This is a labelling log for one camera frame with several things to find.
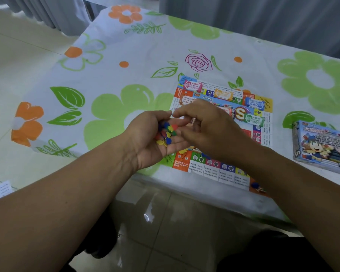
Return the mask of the person's left hand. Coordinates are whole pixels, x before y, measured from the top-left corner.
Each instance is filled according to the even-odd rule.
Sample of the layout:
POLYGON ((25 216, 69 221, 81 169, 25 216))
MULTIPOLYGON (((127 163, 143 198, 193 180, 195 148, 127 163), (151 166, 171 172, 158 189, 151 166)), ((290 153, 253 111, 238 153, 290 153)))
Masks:
POLYGON ((141 169, 148 168, 158 163, 166 155, 176 153, 189 147, 181 137, 181 131, 190 127, 191 118, 185 116, 183 119, 170 118, 170 124, 177 124, 177 136, 172 137, 172 143, 167 147, 157 145, 155 136, 158 132, 158 123, 146 118, 145 112, 138 115, 123 133, 126 152, 131 154, 131 172, 136 173, 141 169))

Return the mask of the person's right forearm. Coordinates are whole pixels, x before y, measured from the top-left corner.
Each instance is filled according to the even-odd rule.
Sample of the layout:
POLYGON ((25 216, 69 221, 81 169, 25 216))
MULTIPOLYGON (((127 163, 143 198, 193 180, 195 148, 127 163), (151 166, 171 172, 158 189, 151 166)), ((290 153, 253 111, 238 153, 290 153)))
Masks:
POLYGON ((248 138, 237 167, 253 177, 335 272, 340 272, 340 185, 248 138))

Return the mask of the grey curtain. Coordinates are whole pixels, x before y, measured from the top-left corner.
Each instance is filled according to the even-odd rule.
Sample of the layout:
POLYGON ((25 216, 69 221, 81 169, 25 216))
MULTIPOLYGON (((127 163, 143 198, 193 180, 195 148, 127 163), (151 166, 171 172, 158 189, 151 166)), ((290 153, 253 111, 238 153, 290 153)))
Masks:
POLYGON ((90 25, 83 0, 0 0, 14 13, 23 12, 67 36, 80 36, 90 25))
POLYGON ((159 0, 159 11, 340 59, 340 0, 159 0))

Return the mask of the blue play money stack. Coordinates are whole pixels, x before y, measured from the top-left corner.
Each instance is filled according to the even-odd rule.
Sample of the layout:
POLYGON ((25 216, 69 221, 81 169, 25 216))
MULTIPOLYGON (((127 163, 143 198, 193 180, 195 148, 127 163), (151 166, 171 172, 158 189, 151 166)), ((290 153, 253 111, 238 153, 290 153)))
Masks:
POLYGON ((258 109, 260 111, 264 111, 265 109, 265 101, 257 100, 250 97, 246 97, 244 100, 246 106, 251 107, 253 109, 258 109))

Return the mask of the green play money stack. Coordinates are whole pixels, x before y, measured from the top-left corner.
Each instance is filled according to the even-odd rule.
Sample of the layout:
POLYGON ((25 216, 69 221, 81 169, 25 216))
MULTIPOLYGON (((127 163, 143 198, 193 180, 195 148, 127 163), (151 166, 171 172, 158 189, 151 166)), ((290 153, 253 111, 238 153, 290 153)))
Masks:
POLYGON ((244 120, 245 123, 263 127, 264 126, 264 118, 261 116, 253 115, 253 114, 245 114, 244 120))

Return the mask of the person's left forearm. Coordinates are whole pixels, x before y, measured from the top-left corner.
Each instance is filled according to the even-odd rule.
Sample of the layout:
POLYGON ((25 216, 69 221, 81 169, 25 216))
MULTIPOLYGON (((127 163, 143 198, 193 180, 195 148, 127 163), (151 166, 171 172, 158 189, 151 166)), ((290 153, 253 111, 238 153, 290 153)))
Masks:
POLYGON ((0 272, 59 272, 136 169, 123 133, 0 198, 0 272))

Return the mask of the floral white tablecloth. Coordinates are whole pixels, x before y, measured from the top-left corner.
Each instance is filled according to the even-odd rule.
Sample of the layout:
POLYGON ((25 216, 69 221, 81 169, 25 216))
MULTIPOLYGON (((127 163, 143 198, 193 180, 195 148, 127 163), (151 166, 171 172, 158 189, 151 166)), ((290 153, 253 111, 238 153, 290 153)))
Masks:
MULTIPOLYGON (((42 154, 79 157, 140 113, 170 110, 181 73, 224 87, 241 77, 241 90, 271 98, 271 149, 289 159, 294 122, 340 131, 340 59, 116 5, 24 97, 11 139, 42 154)), ((340 185, 340 174, 308 168, 340 185)))

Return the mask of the person's right hand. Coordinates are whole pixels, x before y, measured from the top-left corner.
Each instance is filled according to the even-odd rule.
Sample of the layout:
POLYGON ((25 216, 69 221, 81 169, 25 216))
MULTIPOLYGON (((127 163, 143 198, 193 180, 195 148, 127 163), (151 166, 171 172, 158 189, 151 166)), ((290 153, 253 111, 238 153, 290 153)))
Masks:
POLYGON ((242 167, 250 157, 253 141, 234 122, 231 115, 206 100, 197 99, 177 108, 172 116, 183 118, 179 135, 213 159, 242 167))

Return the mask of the pink play money stack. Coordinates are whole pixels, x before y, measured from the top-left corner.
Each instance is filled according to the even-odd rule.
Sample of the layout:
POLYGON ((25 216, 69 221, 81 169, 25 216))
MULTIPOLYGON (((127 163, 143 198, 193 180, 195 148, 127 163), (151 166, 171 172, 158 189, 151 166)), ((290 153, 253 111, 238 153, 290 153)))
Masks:
POLYGON ((199 81, 185 80, 183 84, 183 89, 201 93, 203 89, 203 84, 199 81))

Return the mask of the pile of colourful game pieces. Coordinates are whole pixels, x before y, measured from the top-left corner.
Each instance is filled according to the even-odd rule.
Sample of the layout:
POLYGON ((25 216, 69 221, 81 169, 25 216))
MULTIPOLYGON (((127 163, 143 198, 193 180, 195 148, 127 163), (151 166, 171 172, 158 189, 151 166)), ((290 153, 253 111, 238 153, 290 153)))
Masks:
POLYGON ((163 145, 167 147, 172 143, 172 137, 177 136, 177 124, 170 124, 169 122, 158 123, 158 132, 155 136, 155 141, 157 145, 163 145))

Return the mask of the blue cartoon game box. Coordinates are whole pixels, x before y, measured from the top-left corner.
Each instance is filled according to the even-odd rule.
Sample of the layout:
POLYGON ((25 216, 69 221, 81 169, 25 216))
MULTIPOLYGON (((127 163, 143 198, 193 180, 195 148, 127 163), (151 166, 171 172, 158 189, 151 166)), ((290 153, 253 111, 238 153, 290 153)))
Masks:
POLYGON ((295 161, 340 174, 340 131, 298 120, 292 139, 295 161))

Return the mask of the orange play money stack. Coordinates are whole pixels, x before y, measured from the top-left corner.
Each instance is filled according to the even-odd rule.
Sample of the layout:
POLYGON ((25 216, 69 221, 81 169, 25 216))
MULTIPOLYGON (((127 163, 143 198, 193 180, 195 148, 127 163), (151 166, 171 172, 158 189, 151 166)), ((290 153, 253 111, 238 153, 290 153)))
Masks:
POLYGON ((214 97, 226 101, 232 101, 233 99, 233 91, 232 90, 224 90, 224 89, 215 89, 214 97))

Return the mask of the colourful paper game board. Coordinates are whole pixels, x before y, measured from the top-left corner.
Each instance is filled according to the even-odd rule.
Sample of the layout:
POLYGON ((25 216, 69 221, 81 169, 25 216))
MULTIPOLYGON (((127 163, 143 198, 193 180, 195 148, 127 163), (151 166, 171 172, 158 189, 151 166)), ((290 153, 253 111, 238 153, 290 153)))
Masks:
MULTIPOLYGON (((200 81, 199 79, 188 77, 181 73, 178 76, 178 84, 170 109, 174 111, 176 108, 181 107, 179 106, 179 100, 183 95, 206 100, 218 108, 224 110, 227 114, 231 115, 234 121, 240 126, 242 131, 244 131, 244 133, 253 141, 262 146, 271 148, 273 128, 273 100, 271 98, 253 94, 248 90, 241 90, 240 87, 242 86, 243 79, 240 76, 237 77, 236 84, 232 84, 231 87, 224 87, 210 82, 200 81), (198 93, 183 89, 185 80, 202 82, 202 92, 198 93), (214 97, 215 89, 232 90, 232 101, 226 101, 214 97), (246 97, 265 101, 264 111, 246 106, 244 103, 246 97), (245 123, 243 121, 245 114, 253 114, 263 117, 264 126, 259 127, 245 123)), ((249 174, 245 173, 245 171, 234 165, 226 164, 213 159, 194 146, 166 156, 161 160, 160 164, 183 172, 195 173, 216 182, 242 190, 267 196, 266 190, 261 186, 258 190, 255 190, 250 186, 252 182, 256 181, 251 178, 249 174)))

